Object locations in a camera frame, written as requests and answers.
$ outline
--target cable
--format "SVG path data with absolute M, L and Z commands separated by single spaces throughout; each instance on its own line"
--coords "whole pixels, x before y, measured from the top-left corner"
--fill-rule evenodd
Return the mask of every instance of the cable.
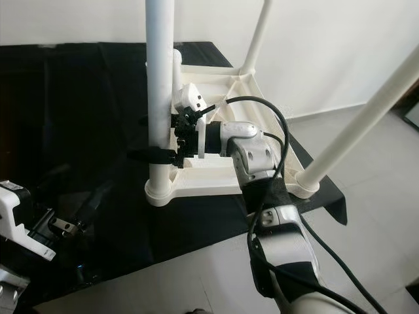
M 263 135 L 275 139 L 281 146 L 281 152 L 283 151 L 283 141 L 278 136 L 271 133 L 267 133 L 267 132 L 263 132 Z M 285 178 L 284 175 L 285 175 L 285 167 L 282 167 L 281 176 Z
M 373 296 L 369 294 L 369 292 L 363 287 L 363 285 L 358 281 L 355 275 L 351 272 L 349 267 L 344 263 L 343 260 L 340 259 L 339 255 L 336 254 L 321 238 L 315 231 L 310 227 L 307 221 L 304 219 L 302 215 L 300 215 L 302 224 L 308 232 L 313 236 L 313 238 L 328 252 L 339 264 L 339 266 L 345 271 L 346 275 L 348 275 L 349 279 L 354 283 L 355 287 L 362 293 L 362 295 L 367 299 L 369 303 L 379 312 L 380 314 L 387 314 L 386 310 L 382 308 L 382 306 L 374 299 Z
M 333 291 L 329 290 L 328 288 L 309 283 L 308 281 L 304 280 L 303 278 L 300 278 L 300 277 L 298 277 L 298 276 L 296 276 L 292 273 L 289 273 L 287 271 L 275 268 L 275 266 L 273 266 L 271 263 L 269 263 L 257 251 L 257 249 L 253 246 L 252 235 L 253 235 L 254 230 L 255 230 L 256 222 L 258 221 L 258 219 L 259 219 L 259 217 L 262 213 L 264 200 L 266 198 L 266 195 L 268 194 L 268 191 L 272 188 L 272 183 L 274 182 L 275 178 L 278 176 L 278 174 L 280 173 L 280 171 L 282 170 L 282 168 L 285 165 L 285 158 L 287 156 L 288 148 L 289 148 L 289 130 L 288 130 L 287 122 L 286 122 L 285 118 L 283 117 L 282 113 L 278 110 L 278 108 L 276 108 L 269 101 L 267 101 L 263 98 L 255 97 L 255 96 L 240 96 L 240 97 L 234 97 L 234 98 L 230 98 L 230 99 L 226 100 L 227 103 L 234 103 L 236 101 L 256 101 L 258 103 L 262 103 L 263 105 L 267 106 L 269 109 L 274 111 L 274 113 L 276 114 L 276 116 L 280 120 L 280 126 L 282 127 L 284 137 L 285 137 L 284 148 L 281 151 L 281 160 L 278 164 L 278 167 L 275 170 L 274 176 L 269 180 L 268 187 L 265 191 L 264 196 L 261 198 L 261 203 L 257 206 L 257 211 L 256 211 L 255 215 L 253 216 L 253 219 L 252 219 L 250 227 L 249 227 L 249 232 L 247 233 L 247 246 L 249 248 L 249 251 L 254 256 L 256 256 L 269 270 L 273 271 L 274 273 L 280 273 L 284 277 L 287 277 L 287 278 L 299 283 L 300 285 L 306 286 L 308 288 L 311 288 L 314 291 L 322 293 L 325 296 L 328 296 L 329 298 L 331 298 L 331 299 L 335 300 L 336 302 L 342 304 L 343 306 L 346 306 L 348 309 L 350 309 L 351 311 L 353 311 L 355 313 L 366 313 L 364 310 L 362 310 L 360 307 L 358 307 L 357 305 L 355 305 L 354 303 L 352 303 L 348 299 L 346 299 L 343 296 L 337 294 L 336 292 L 333 292 Z

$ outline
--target tiled floor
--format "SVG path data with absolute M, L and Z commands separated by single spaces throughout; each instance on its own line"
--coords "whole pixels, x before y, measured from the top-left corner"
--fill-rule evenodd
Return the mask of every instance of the tiled floor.
M 316 157 L 359 111 L 348 109 L 291 123 Z M 324 209 L 305 214 L 389 313 L 419 313 L 404 286 L 419 277 L 419 132 L 389 113 L 333 170 L 348 202 L 348 225 Z M 369 312 L 370 305 L 314 241 L 329 287 Z M 41 313 L 173 313 L 201 307 L 215 314 L 278 313 L 260 296 L 245 237 L 180 256 L 145 270 L 40 305 Z

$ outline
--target gray floor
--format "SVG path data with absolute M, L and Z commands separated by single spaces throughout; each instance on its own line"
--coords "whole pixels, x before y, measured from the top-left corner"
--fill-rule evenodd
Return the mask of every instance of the gray floor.
M 291 123 L 316 157 L 359 111 L 322 114 Z M 348 202 L 349 224 L 324 209 L 305 215 L 389 313 L 419 313 L 404 289 L 419 277 L 419 132 L 389 113 L 332 172 Z M 329 287 L 368 312 L 370 305 L 314 241 Z M 278 313 L 257 294 L 244 236 L 40 305 L 41 313 L 173 313 L 196 307 L 215 314 Z

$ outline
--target black table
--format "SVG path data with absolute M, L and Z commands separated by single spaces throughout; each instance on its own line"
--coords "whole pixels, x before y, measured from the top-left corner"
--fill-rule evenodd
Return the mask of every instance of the black table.
M 181 43 L 184 64 L 230 67 L 212 43 Z M 163 208 L 144 193 L 148 165 L 126 158 L 147 146 L 145 44 L 61 44 L 0 47 L 0 177 L 31 187 L 45 171 L 70 165 L 58 214 L 74 209 L 105 180 L 114 187 L 98 209 L 91 251 L 75 268 L 58 252 L 31 274 L 20 307 L 63 296 L 247 231 L 241 196 L 177 198 Z M 292 138 L 306 167 L 310 155 Z M 345 199 L 328 178 L 309 200 L 293 198 L 306 212 L 325 207 L 346 224 Z M 82 275 L 83 280 L 76 280 Z

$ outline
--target white wall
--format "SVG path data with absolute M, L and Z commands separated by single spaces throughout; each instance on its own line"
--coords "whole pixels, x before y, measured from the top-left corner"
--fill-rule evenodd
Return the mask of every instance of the white wall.
M 235 66 L 262 0 L 177 0 L 177 41 L 213 41 Z M 0 44 L 145 41 L 143 0 L 0 0 Z M 418 0 L 277 0 L 257 63 L 287 116 L 366 102 L 419 43 Z

